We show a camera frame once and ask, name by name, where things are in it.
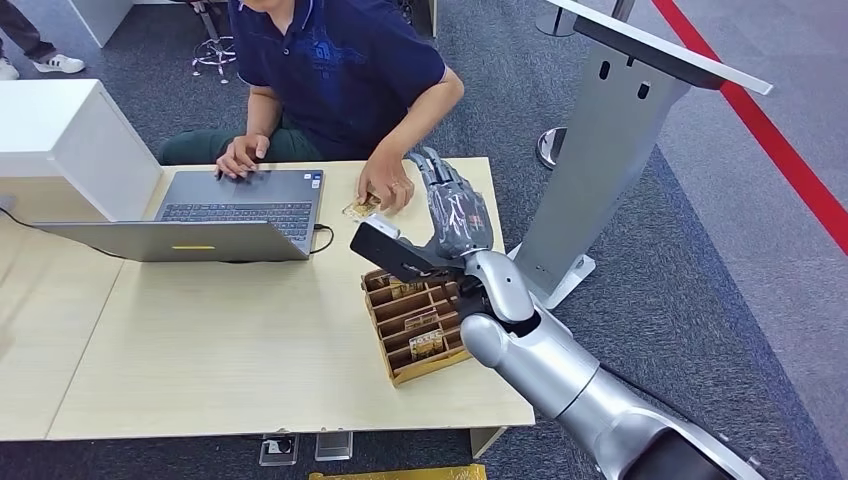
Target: navy polo shirt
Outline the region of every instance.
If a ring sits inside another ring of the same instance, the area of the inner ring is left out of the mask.
[[[245,82],[271,87],[283,112],[327,160],[364,160],[445,63],[391,0],[295,0],[285,35],[230,0]]]

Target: laptop keyboard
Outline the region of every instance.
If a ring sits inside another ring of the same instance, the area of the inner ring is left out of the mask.
[[[293,242],[304,242],[309,229],[311,202],[299,203],[169,203],[163,222],[267,221]]]

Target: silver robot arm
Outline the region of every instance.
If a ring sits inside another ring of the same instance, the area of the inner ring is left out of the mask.
[[[482,197],[435,151],[413,154],[428,189],[433,239],[416,247],[388,221],[363,222],[351,248],[405,282],[459,282],[468,351],[543,415],[556,419],[610,480],[754,480],[743,460],[694,423],[642,400],[533,301],[521,272],[490,250]]]

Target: green pants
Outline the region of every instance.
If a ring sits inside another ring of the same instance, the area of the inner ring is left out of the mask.
[[[194,130],[183,132],[162,145],[162,165],[208,165],[224,154],[233,138],[244,135],[235,130]],[[271,134],[271,147],[262,162],[311,162],[323,160],[321,153],[303,132],[282,119]]]

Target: robot finger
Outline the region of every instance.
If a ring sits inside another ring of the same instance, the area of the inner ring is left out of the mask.
[[[430,157],[430,161],[433,163],[433,169],[436,171],[436,176],[439,179],[439,183],[447,183],[451,181],[450,173],[446,167],[446,163],[442,160],[442,157],[430,147],[424,147],[424,152]]]
[[[421,172],[421,178],[424,179],[424,185],[429,186],[434,183],[439,183],[439,179],[436,177],[436,172],[433,170],[433,166],[430,165],[430,162],[426,158],[418,153],[410,153],[409,158],[415,162],[416,166],[418,166],[418,171]]]
[[[467,183],[467,181],[464,178],[462,178],[462,175],[460,175],[456,171],[456,169],[453,168],[453,165],[451,165],[448,162],[444,162],[444,165],[448,169],[448,174],[450,175],[450,181],[456,182],[457,185],[463,185],[463,184]]]

